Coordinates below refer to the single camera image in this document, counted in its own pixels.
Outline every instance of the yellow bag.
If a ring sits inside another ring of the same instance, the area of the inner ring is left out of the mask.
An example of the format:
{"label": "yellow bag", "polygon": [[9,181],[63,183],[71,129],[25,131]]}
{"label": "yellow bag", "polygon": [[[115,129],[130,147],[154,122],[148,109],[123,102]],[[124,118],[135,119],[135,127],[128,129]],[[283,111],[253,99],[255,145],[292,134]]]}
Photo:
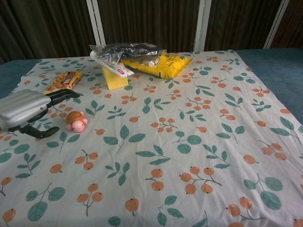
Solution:
{"label": "yellow bag", "polygon": [[133,60],[122,60],[124,65],[137,69],[163,79],[171,79],[180,74],[180,72],[192,61],[191,58],[183,57],[173,53],[163,53],[159,56],[140,57]]}

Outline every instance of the floral tablecloth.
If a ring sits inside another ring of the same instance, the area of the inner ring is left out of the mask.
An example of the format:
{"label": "floral tablecloth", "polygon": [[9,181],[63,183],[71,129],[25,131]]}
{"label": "floral tablecloth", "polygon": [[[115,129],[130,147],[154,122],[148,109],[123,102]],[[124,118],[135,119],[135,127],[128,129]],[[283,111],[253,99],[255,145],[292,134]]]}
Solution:
{"label": "floral tablecloth", "polygon": [[[303,226],[303,126],[232,50],[180,76],[136,72],[109,91],[89,57],[43,59],[13,91],[83,72],[79,98],[33,123],[53,136],[0,135],[0,225]],[[84,111],[82,133],[64,117]]]}

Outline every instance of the turtle figurine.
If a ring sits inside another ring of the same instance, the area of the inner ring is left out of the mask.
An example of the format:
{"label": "turtle figurine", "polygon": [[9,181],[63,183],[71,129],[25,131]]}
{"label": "turtle figurine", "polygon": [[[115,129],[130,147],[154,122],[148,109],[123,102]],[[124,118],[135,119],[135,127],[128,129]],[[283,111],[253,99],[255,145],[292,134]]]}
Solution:
{"label": "turtle figurine", "polygon": [[72,111],[70,112],[65,121],[67,123],[66,128],[68,130],[73,130],[74,132],[82,132],[85,129],[85,124],[88,120],[84,117],[83,111]]}

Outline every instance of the dark brown curtain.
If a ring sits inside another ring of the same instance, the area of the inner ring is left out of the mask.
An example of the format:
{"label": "dark brown curtain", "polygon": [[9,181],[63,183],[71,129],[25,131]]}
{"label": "dark brown curtain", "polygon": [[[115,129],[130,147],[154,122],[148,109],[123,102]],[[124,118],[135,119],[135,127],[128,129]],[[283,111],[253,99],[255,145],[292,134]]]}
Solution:
{"label": "dark brown curtain", "polygon": [[281,0],[212,0],[205,51],[263,48]]}
{"label": "dark brown curtain", "polygon": [[0,0],[0,64],[87,56],[94,43],[85,0]]}
{"label": "dark brown curtain", "polygon": [[193,51],[199,0],[98,0],[107,44],[148,42]]}
{"label": "dark brown curtain", "polygon": [[290,0],[270,48],[303,48],[303,1]]}

